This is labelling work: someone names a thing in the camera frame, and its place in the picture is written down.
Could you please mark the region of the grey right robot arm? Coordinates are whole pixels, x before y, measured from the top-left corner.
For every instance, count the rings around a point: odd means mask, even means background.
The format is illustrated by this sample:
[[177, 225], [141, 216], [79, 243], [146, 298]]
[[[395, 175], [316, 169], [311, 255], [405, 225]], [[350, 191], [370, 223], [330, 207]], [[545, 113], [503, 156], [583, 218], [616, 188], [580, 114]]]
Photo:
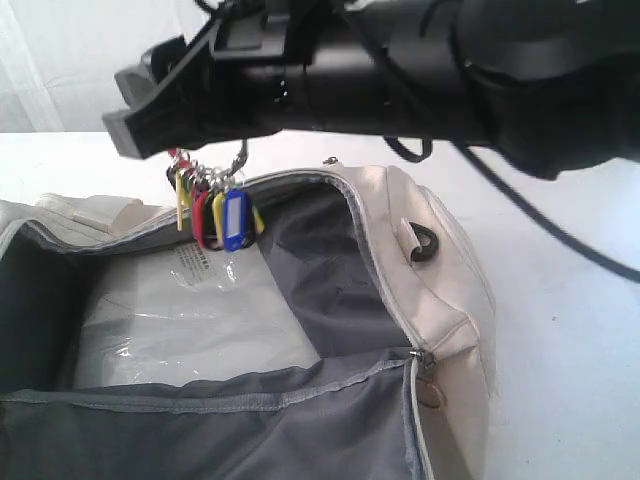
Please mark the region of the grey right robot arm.
[[115, 79], [131, 158], [283, 130], [486, 147], [541, 179], [639, 157], [635, 1], [224, 1]]

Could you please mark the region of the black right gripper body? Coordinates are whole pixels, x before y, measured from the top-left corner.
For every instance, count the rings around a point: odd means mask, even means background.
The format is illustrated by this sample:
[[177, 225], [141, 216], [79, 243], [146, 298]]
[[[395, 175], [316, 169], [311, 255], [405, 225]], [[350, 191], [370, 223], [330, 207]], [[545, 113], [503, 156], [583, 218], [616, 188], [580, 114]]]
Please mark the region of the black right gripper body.
[[149, 147], [200, 148], [274, 133], [258, 118], [276, 97], [291, 58], [296, 1], [221, 1], [190, 43], [175, 38], [150, 50]]

